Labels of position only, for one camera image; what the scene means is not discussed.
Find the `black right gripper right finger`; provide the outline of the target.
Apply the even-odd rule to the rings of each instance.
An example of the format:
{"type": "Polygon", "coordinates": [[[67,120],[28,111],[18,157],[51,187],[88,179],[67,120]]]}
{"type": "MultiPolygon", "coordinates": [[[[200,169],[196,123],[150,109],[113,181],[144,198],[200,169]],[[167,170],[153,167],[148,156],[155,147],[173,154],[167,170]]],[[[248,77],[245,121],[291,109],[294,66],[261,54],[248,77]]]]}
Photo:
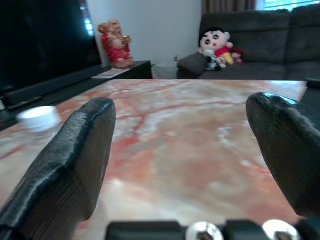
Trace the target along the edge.
{"type": "Polygon", "coordinates": [[[263,159],[293,210],[320,215],[320,114],[293,99],[258,92],[246,115],[263,159]]]}

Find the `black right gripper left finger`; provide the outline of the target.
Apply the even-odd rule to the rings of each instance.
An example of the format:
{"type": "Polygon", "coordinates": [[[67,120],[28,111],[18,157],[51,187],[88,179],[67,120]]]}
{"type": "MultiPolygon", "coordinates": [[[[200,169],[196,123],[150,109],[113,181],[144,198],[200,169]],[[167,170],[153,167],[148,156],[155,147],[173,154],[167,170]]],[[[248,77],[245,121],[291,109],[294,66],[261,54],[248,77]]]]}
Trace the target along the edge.
{"type": "Polygon", "coordinates": [[[110,98],[73,112],[1,208],[1,239],[71,240],[96,209],[115,125],[110,98]]]}

